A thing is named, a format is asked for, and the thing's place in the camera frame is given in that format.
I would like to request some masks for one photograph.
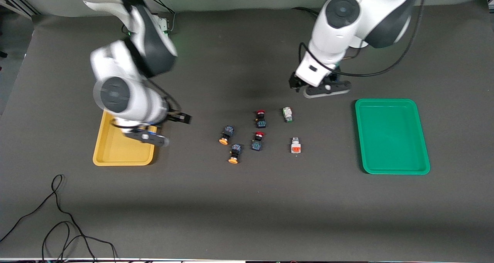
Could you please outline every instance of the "gray table surface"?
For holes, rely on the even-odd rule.
[[[101,110],[89,54],[120,37],[116,18],[35,20],[26,59],[0,119],[0,234],[60,191],[87,235],[120,257],[299,261],[494,261],[494,34],[487,3],[427,7],[409,54],[391,72],[348,78],[349,94],[305,99],[288,87],[297,48],[313,26],[295,10],[180,13],[179,59],[156,78],[193,123],[167,124],[171,146],[154,164],[97,167]],[[344,71],[390,65],[406,39],[364,50]],[[367,175],[360,167],[353,102],[410,98],[420,112],[431,171]],[[286,124],[279,109],[291,106]],[[254,110],[266,110],[262,152],[227,163],[217,140],[236,127],[248,144]],[[303,153],[289,153],[300,137]],[[65,217],[49,201],[3,243],[0,257],[39,257]],[[48,246],[63,243],[63,229]],[[107,246],[92,245],[98,257]],[[80,243],[71,254],[88,257]]]

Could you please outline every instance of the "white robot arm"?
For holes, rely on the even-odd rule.
[[[130,138],[158,146],[168,139],[147,127],[165,120],[188,123],[190,116],[171,110],[166,96],[146,87],[145,80],[173,67],[175,46],[159,27],[143,0],[83,0],[97,11],[116,15],[132,32],[91,53],[96,78],[93,95],[102,109],[115,117],[114,125]]]
[[[326,0],[316,19],[308,52],[291,78],[291,87],[309,85],[307,98],[342,94],[349,82],[325,81],[336,70],[349,46],[388,47],[409,26],[416,0]]]

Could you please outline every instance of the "black cable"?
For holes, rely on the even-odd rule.
[[[166,6],[166,5],[165,5],[165,4],[164,4],[161,0],[158,0],[158,1],[161,3],[161,5],[162,5],[164,8],[167,8],[167,9],[168,9],[168,11],[170,11],[170,13],[175,14],[175,11],[173,11],[171,8],[168,8],[168,6]]]
[[[57,209],[64,213],[64,214],[67,214],[69,215],[71,221],[60,221],[58,224],[55,224],[55,226],[53,226],[50,231],[48,231],[47,235],[44,237],[44,240],[43,240],[43,243],[42,243],[42,263],[44,263],[44,248],[46,247],[46,240],[48,239],[49,235],[52,233],[52,231],[57,228],[58,226],[62,225],[62,224],[65,224],[65,226],[67,227],[67,238],[65,239],[65,243],[64,243],[64,246],[63,246],[63,249],[62,249],[62,252],[60,253],[60,256],[59,258],[62,258],[61,261],[63,261],[63,254],[64,252],[67,250],[67,248],[69,247],[69,245],[73,242],[73,240],[75,240],[76,238],[79,238],[79,237],[83,237],[84,239],[84,242],[86,244],[86,247],[88,249],[88,252],[91,254],[91,257],[93,258],[93,260],[95,261],[96,260],[96,257],[94,256],[94,253],[92,252],[91,250],[91,247],[89,246],[89,243],[88,243],[88,239],[91,239],[91,240],[94,240],[94,241],[97,241],[97,242],[101,242],[101,243],[105,243],[105,244],[109,244],[112,248],[112,253],[113,253],[113,259],[116,261],[116,257],[118,257],[118,254],[117,254],[117,250],[115,249],[115,246],[110,243],[110,242],[106,242],[104,240],[100,240],[100,239],[97,239],[97,238],[94,238],[94,237],[90,237],[88,235],[85,235],[82,230],[81,230],[81,227],[79,226],[79,224],[77,224],[77,222],[75,221],[74,219],[74,216],[67,212],[67,211],[64,211],[61,206],[60,206],[60,199],[58,198],[58,193],[57,193],[57,190],[60,188],[60,185],[62,184],[63,182],[63,175],[56,175],[52,182],[51,182],[51,194],[49,194],[44,200],[43,202],[35,209],[33,210],[32,212],[30,212],[29,214],[27,215],[24,215],[22,217],[20,217],[20,219],[18,219],[18,221],[14,224],[14,226],[7,232],[7,234],[5,234],[4,237],[2,237],[2,239],[0,240],[0,243],[5,240],[5,238],[7,238],[7,236],[10,235],[10,233],[12,233],[12,231],[14,231],[14,229],[16,228],[16,226],[20,223],[21,220],[23,220],[23,218],[25,217],[28,217],[30,215],[32,215],[33,213],[35,213],[37,210],[39,210],[39,208],[41,208],[44,203],[49,199],[51,198],[53,195],[55,196],[55,200],[56,200],[56,205],[57,205]],[[69,237],[70,237],[70,225],[73,225],[77,228],[78,232],[79,232],[79,235],[75,236],[74,238],[72,238],[72,240],[68,241],[69,240]]]
[[[148,82],[150,82],[150,84],[152,84],[154,87],[156,87],[156,89],[158,89],[159,91],[161,91],[163,93],[164,96],[162,96],[165,100],[171,100],[174,105],[175,105],[175,108],[174,108],[174,112],[170,112],[168,114],[170,115],[176,115],[176,114],[179,114],[182,112],[182,107],[180,106],[180,104],[177,102],[177,100],[175,100],[175,98],[173,98],[173,96],[171,96],[168,92],[166,92],[162,87],[160,87],[159,85],[157,85],[152,79],[150,78],[147,78],[148,79]]]
[[[26,15],[29,15],[30,16],[30,13],[27,12],[26,10],[24,10],[24,8],[22,8],[21,6],[19,6],[18,4],[16,4],[16,2],[14,0],[8,0],[11,4],[14,5],[15,8],[17,8],[18,10],[22,10],[24,13],[26,13]]]
[[[152,1],[154,1],[154,2],[155,2],[155,3],[157,3],[157,4],[159,4],[160,6],[163,6],[163,7],[164,7],[164,8],[166,8],[166,9],[167,9],[170,13],[172,13],[172,14],[174,14],[174,13],[175,13],[175,11],[171,10],[170,8],[168,8],[168,6],[166,6],[165,4],[163,4],[163,3],[161,3],[161,2],[159,2],[159,1],[157,1],[157,0],[152,0]]]
[[[31,10],[33,15],[39,15],[40,14],[39,11],[35,11],[35,9],[31,5],[28,5],[26,2],[24,2],[24,0],[19,0],[19,1],[22,2],[22,4],[25,7],[27,7],[29,10]]]
[[[94,241],[97,241],[97,242],[101,242],[101,243],[104,243],[104,244],[109,244],[111,246],[111,248],[112,248],[113,261],[115,261],[115,262],[117,261],[117,257],[118,257],[117,250],[115,249],[115,246],[112,243],[106,242],[106,241],[103,241],[103,240],[100,240],[100,239],[97,239],[97,238],[94,238],[94,237],[83,236],[83,235],[77,235],[74,238],[72,238],[72,240],[70,240],[70,242],[68,244],[64,245],[64,248],[62,250],[62,253],[60,253],[60,254],[63,254],[69,248],[69,246],[72,244],[72,242],[74,242],[74,240],[76,240],[79,237],[84,237],[84,238],[88,238],[88,239],[91,239],[91,240],[94,240]]]
[[[424,11],[424,1],[425,0],[420,0],[420,9],[419,9],[419,12],[418,12],[417,22],[415,24],[415,28],[413,29],[413,33],[411,35],[410,41],[409,41],[408,45],[406,46],[406,49],[403,51],[402,55],[397,59],[397,61],[395,63],[393,63],[391,66],[389,66],[388,68],[386,68],[384,70],[381,70],[381,71],[378,71],[378,72],[375,72],[375,73],[356,74],[356,73],[345,73],[345,72],[342,72],[342,71],[338,71],[338,70],[335,70],[335,69],[328,68],[326,65],[322,64],[314,56],[314,54],[309,50],[309,48],[307,47],[307,45],[305,45],[304,42],[301,42],[300,45],[298,46],[298,61],[299,61],[299,63],[302,61],[302,59],[301,59],[301,52],[302,52],[302,47],[303,47],[305,49],[305,51],[308,52],[309,55],[315,61],[317,61],[322,67],[324,67],[326,70],[332,71],[332,72],[337,73],[337,74],[340,74],[340,75],[364,77],[364,76],[375,76],[375,75],[381,75],[381,74],[387,73],[388,71],[390,71],[391,69],[393,69],[395,66],[397,66],[401,62],[401,60],[403,59],[403,57],[408,53],[408,50],[410,50],[410,47],[413,44],[413,40],[415,40],[415,36],[417,35],[418,27],[420,26],[420,22],[422,20],[422,14],[423,14],[423,11]]]
[[[47,196],[47,197],[43,200],[43,202],[42,202],[42,203],[41,203],[41,204],[40,204],[40,205],[39,205],[39,206],[38,206],[38,207],[37,207],[34,211],[32,211],[32,212],[30,212],[29,214],[25,214],[24,216],[20,217],[20,219],[18,219],[18,220],[17,220],[17,222],[14,224],[14,226],[12,226],[12,228],[11,228],[11,229],[7,232],[7,234],[5,234],[5,236],[3,236],[3,237],[2,237],[2,239],[0,240],[0,243],[1,243],[1,242],[3,242],[3,241],[5,240],[5,238],[7,238],[7,236],[9,236],[9,235],[10,235],[10,233],[12,233],[12,231],[14,231],[14,229],[15,229],[15,228],[17,227],[17,225],[18,225],[18,224],[22,221],[22,219],[23,219],[23,218],[28,217],[28,216],[30,216],[30,215],[32,215],[32,214],[34,214],[37,210],[39,210],[39,208],[41,208],[41,207],[44,205],[44,203],[45,203],[45,202],[46,202],[49,198],[51,198],[51,197],[55,194],[55,191],[53,191],[51,194],[49,194],[49,195],[48,195],[48,196]]]
[[[70,221],[60,221],[58,224],[55,224],[55,226],[53,226],[50,229],[50,231],[48,231],[48,233],[44,237],[43,243],[41,245],[41,260],[42,260],[41,262],[43,262],[43,263],[44,263],[44,249],[46,247],[46,240],[48,240],[48,237],[50,236],[52,231],[55,230],[55,228],[57,228],[60,224],[65,224],[65,226],[67,227],[67,238],[65,239],[64,247],[67,245],[67,242],[69,241],[69,238],[70,238],[70,226],[69,226],[69,224],[72,224],[72,223]]]
[[[354,58],[357,58],[357,57],[359,56],[359,54],[360,54],[360,50],[362,50],[362,45],[363,45],[363,44],[364,44],[364,41],[363,41],[363,40],[362,40],[362,41],[360,41],[360,45],[359,45],[359,47],[358,47],[358,49],[357,49],[357,53],[355,53],[355,55],[353,55],[353,56],[346,56],[346,57],[343,57],[343,59],[342,59],[342,60],[348,60],[348,59],[354,59]]]
[[[310,8],[306,8],[306,7],[293,7],[292,9],[307,11],[307,12],[313,14],[313,15],[316,15],[316,16],[319,15],[319,12],[318,11],[313,10],[313,9],[310,9]]]

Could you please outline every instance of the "white switch component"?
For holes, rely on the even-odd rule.
[[[291,152],[293,154],[298,154],[298,153],[302,152],[301,145],[298,142],[297,137],[291,139]]]
[[[283,116],[286,123],[290,123],[293,121],[293,117],[291,116],[291,108],[285,107],[283,108]]]
[[[159,25],[159,29],[168,36],[168,20],[166,18],[160,18],[157,15],[153,15],[154,20]]]

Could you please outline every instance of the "yellow tray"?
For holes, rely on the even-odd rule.
[[[113,116],[103,112],[93,163],[97,166],[146,166],[153,160],[154,145],[126,137],[111,125]],[[155,126],[149,131],[156,132]]]

